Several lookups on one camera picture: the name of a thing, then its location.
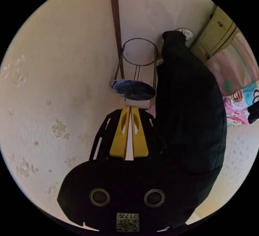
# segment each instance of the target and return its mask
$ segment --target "pink bedsheet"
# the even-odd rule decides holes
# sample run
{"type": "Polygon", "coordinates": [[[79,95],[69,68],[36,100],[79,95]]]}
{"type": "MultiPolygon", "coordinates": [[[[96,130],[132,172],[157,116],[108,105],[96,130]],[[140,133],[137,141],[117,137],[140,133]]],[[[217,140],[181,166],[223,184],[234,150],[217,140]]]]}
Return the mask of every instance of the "pink bedsheet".
{"type": "Polygon", "coordinates": [[[259,80],[258,64],[242,33],[238,33],[232,44],[211,57],[206,65],[216,77],[222,96],[230,96],[259,80]]]}

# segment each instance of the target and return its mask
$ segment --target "cabinet handle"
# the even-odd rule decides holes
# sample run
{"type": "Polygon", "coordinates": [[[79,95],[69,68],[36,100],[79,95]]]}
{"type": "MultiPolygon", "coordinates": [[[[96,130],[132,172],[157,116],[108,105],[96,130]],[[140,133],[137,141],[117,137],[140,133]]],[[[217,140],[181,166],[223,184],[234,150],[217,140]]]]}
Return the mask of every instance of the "cabinet handle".
{"type": "Polygon", "coordinates": [[[220,27],[222,27],[222,23],[220,21],[217,21],[217,23],[219,24],[220,27]]]}

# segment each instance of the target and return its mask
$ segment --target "flower pattern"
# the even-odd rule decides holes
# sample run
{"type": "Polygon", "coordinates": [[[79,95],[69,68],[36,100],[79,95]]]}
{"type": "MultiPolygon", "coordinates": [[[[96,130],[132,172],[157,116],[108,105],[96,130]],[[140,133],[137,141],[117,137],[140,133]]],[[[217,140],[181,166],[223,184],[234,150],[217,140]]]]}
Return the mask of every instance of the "flower pattern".
{"type": "Polygon", "coordinates": [[[3,66],[2,71],[4,80],[9,80],[17,85],[18,88],[23,86],[26,82],[28,73],[25,68],[25,57],[22,55],[14,63],[11,62],[3,66]]]}
{"type": "Polygon", "coordinates": [[[67,139],[67,140],[68,140],[70,134],[66,134],[66,133],[65,133],[65,131],[66,131],[66,125],[65,125],[65,124],[62,124],[61,121],[59,121],[57,118],[56,118],[56,122],[57,122],[57,124],[55,124],[55,125],[52,126],[54,135],[55,135],[57,138],[61,137],[62,139],[67,139]]]}
{"type": "Polygon", "coordinates": [[[49,187],[49,190],[45,191],[45,193],[48,194],[49,201],[54,201],[57,198],[56,195],[58,193],[58,189],[57,189],[58,184],[59,184],[59,182],[53,183],[53,185],[49,187]]]}
{"type": "Polygon", "coordinates": [[[79,164],[77,160],[77,156],[72,156],[71,158],[67,158],[64,163],[67,163],[68,167],[74,168],[79,164]]]}
{"type": "Polygon", "coordinates": [[[32,164],[29,166],[29,163],[24,160],[24,158],[20,159],[17,165],[17,171],[24,177],[30,176],[30,171],[36,175],[39,169],[35,168],[32,164]]]}

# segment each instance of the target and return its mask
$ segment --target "colorful blanket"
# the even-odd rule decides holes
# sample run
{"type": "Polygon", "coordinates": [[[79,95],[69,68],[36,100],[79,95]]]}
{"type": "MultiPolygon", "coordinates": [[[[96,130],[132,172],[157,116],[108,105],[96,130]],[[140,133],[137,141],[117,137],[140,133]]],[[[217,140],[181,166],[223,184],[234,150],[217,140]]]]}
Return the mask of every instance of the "colorful blanket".
{"type": "Polygon", "coordinates": [[[223,101],[228,126],[248,124],[249,107],[259,101],[259,80],[231,96],[223,97],[223,101]]]}

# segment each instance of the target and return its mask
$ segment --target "beige wall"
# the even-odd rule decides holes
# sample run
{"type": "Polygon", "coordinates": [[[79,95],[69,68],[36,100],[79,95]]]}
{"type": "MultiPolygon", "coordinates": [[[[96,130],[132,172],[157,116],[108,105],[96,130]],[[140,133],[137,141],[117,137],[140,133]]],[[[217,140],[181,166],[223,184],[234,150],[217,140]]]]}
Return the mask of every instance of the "beige wall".
{"type": "Polygon", "coordinates": [[[110,0],[49,0],[1,66],[4,159],[26,196],[68,223],[56,201],[60,185],[89,159],[104,116],[124,103],[108,85],[117,57],[110,0]]]}
{"type": "MultiPolygon", "coordinates": [[[[162,48],[161,35],[176,28],[189,28],[194,38],[208,21],[214,3],[211,0],[119,0],[122,44],[135,37],[146,38],[162,48]]],[[[133,62],[153,60],[153,48],[134,41],[125,48],[133,62]]],[[[133,79],[135,67],[124,61],[125,78],[133,79]]],[[[153,66],[143,67],[139,79],[152,84],[153,66]]]]}

